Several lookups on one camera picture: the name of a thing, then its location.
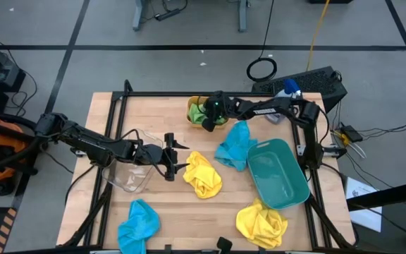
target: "wooden table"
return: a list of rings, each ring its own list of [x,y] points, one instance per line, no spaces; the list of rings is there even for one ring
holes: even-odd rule
[[[319,93],[305,94],[304,97],[315,101],[323,108]],[[86,128],[104,133],[110,98],[110,92],[93,94]],[[253,97],[247,99],[261,100]],[[130,202],[142,198],[151,205],[161,219],[161,228],[148,240],[147,249],[161,250],[166,244],[171,244],[174,250],[217,249],[217,240],[219,236],[223,236],[233,242],[233,250],[258,250],[257,246],[248,242],[235,228],[236,214],[257,197],[257,190],[250,173],[248,170],[237,172],[236,169],[225,167],[214,159],[216,148],[224,141],[236,120],[231,119],[226,128],[216,129],[213,133],[206,132],[202,128],[191,128],[185,118],[186,106],[187,97],[129,97],[122,133],[132,128],[140,128],[162,138],[164,133],[174,132],[175,139],[180,144],[190,147],[189,150],[178,150],[178,161],[185,163],[193,150],[201,152],[221,175],[223,181],[221,192],[207,200],[197,198],[193,187],[183,180],[185,169],[178,172],[174,182],[167,182],[155,173],[140,194],[126,193],[120,188],[114,188],[104,248],[118,248],[118,225],[128,219]],[[112,138],[115,136],[115,126],[116,123],[113,125]],[[281,138],[288,142],[291,150],[294,150],[293,135],[288,120],[275,126],[263,116],[257,116],[248,121],[248,126],[252,138],[257,138],[259,142]],[[321,115],[317,128],[319,137],[324,135],[326,127],[326,120]],[[331,144],[331,137],[327,137],[323,144]],[[324,162],[335,168],[338,167],[334,158],[324,158]],[[88,168],[88,159],[78,158],[73,180]],[[87,216],[96,172],[97,170],[91,171],[70,192],[58,244],[67,241]],[[353,243],[355,237],[339,176],[331,169],[321,167],[319,178],[326,214],[346,240]],[[281,210],[280,213],[288,219],[289,227],[283,237],[283,244],[276,250],[311,250],[304,205],[289,207]],[[315,213],[314,218],[318,242],[323,246],[320,222]],[[99,223],[100,218],[97,217],[94,222],[92,243],[97,241]]]

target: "clear plastic bag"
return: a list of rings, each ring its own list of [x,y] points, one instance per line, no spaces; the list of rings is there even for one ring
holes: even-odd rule
[[[143,140],[143,145],[152,144],[163,147],[162,140],[140,129],[137,129],[137,131],[139,132],[139,138]],[[127,139],[137,140],[135,132],[130,133]],[[102,176],[109,183],[122,188],[126,192],[140,193],[144,190],[155,171],[156,169],[152,165],[139,166],[114,160],[109,167],[103,170]]]

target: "crumpled cloth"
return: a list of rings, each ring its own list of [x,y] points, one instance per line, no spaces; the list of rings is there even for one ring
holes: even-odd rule
[[[194,187],[198,198],[214,197],[222,189],[222,178],[199,152],[191,152],[186,160],[184,181]]]
[[[259,198],[251,206],[238,212],[236,228],[247,240],[265,249],[281,245],[281,237],[288,228],[288,220],[277,210],[267,208]]]
[[[215,158],[220,163],[243,171],[247,166],[247,153],[258,140],[250,139],[250,130],[246,121],[237,122],[226,136],[225,142],[217,148]]]
[[[145,241],[160,226],[159,215],[144,200],[134,200],[128,220],[118,226],[118,247],[123,254],[145,254]]]
[[[189,116],[190,122],[195,123],[195,124],[202,124],[203,120],[205,120],[207,118],[205,114],[201,113],[206,110],[204,108],[203,104],[200,104],[199,107],[200,107],[200,110],[198,110],[196,104],[190,105],[189,112],[187,113],[187,115]],[[216,121],[216,125],[221,125],[221,124],[225,123],[226,121],[227,120],[225,118],[219,118]]]

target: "gray floor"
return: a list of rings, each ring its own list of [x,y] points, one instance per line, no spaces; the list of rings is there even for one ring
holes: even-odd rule
[[[159,0],[154,10],[162,12]],[[237,4],[223,0],[190,0],[180,15],[130,28],[134,3],[125,0],[91,0],[77,44],[162,45],[162,44],[261,44],[264,39],[270,0],[251,0],[248,31],[238,33]],[[406,29],[406,0],[394,0]],[[171,8],[179,1],[171,1]],[[0,40],[5,44],[67,45],[78,18],[82,0],[0,0]],[[268,44],[308,45],[322,5],[305,0],[276,1]],[[150,17],[152,10],[144,15]],[[354,0],[348,5],[331,5],[317,45],[404,46],[400,33],[382,0]],[[267,51],[278,63],[278,76],[305,70],[307,51]],[[18,64],[30,72],[39,85],[27,104],[26,117],[36,121],[44,111],[56,80],[64,51],[13,51]],[[121,90],[130,80],[135,90],[227,90],[249,91],[252,81],[247,65],[258,51],[74,51],[63,77],[54,111],[84,124],[93,92]],[[357,129],[391,128],[406,124],[406,52],[315,52],[312,68],[332,66],[343,74],[349,92],[343,100],[342,121]],[[268,73],[268,66],[254,69]],[[28,78],[22,90],[32,93]],[[361,144],[367,159],[355,159],[390,185],[406,183],[406,132],[393,133]],[[73,168],[74,156],[65,145],[51,153]],[[363,181],[351,163],[339,160],[341,171]],[[63,201],[71,175],[48,157],[37,161],[40,172],[27,186],[6,251],[53,247],[63,213]],[[377,188],[382,183],[360,172]],[[12,197],[0,198],[0,206]],[[406,228],[406,206],[385,207],[383,213]],[[406,235],[383,221],[382,233],[359,228],[361,247],[404,253]]]

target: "teal plastic container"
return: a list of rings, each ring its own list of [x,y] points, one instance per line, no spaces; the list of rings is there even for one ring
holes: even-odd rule
[[[283,209],[309,197],[305,176],[286,141],[272,139],[248,150],[248,167],[259,196],[272,209]]]

